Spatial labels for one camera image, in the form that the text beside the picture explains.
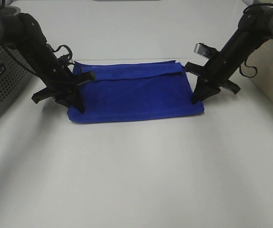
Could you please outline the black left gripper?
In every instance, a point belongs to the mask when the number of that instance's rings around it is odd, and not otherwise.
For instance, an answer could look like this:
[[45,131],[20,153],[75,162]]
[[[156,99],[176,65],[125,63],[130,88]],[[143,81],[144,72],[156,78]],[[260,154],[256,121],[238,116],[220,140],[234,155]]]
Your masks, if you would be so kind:
[[92,71],[84,72],[77,64],[74,64],[78,68],[78,73],[75,75],[70,71],[69,65],[72,63],[61,61],[56,57],[31,58],[34,75],[46,86],[32,96],[35,103],[51,97],[57,104],[65,107],[73,105],[81,113],[85,112],[79,87],[94,81],[96,76]]

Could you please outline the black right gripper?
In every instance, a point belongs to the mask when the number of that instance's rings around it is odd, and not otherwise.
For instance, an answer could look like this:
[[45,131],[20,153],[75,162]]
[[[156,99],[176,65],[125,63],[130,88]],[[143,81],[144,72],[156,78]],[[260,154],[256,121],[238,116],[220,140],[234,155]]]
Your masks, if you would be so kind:
[[238,67],[239,64],[235,60],[230,60],[221,52],[217,52],[208,59],[204,66],[187,62],[185,65],[186,72],[198,77],[191,97],[192,104],[219,94],[221,87],[237,94],[240,91],[240,87],[231,82],[230,77]]

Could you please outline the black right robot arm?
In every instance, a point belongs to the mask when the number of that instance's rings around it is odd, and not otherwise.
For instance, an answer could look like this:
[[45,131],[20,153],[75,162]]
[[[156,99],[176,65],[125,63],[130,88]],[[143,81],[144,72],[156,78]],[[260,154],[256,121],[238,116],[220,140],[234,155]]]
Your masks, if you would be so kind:
[[197,43],[194,52],[207,58],[204,66],[187,62],[185,71],[198,77],[193,104],[220,93],[225,88],[234,94],[240,87],[230,81],[241,65],[246,65],[248,57],[263,43],[273,39],[273,3],[258,3],[248,6],[238,23],[236,32],[218,51],[214,47]]

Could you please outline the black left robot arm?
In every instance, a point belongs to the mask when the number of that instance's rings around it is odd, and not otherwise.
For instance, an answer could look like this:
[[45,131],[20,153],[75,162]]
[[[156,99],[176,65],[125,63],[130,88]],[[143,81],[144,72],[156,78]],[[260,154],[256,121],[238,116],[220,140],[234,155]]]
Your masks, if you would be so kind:
[[53,49],[47,43],[39,23],[30,14],[0,14],[0,46],[5,51],[17,50],[29,66],[24,66],[21,62],[18,65],[40,78],[46,85],[46,88],[32,96],[35,103],[52,97],[60,105],[67,108],[73,106],[81,113],[85,112],[79,86],[94,81],[95,74],[92,71],[80,71],[74,75],[69,69],[73,65],[71,49],[63,45],[68,53],[56,57],[55,53],[62,47]]

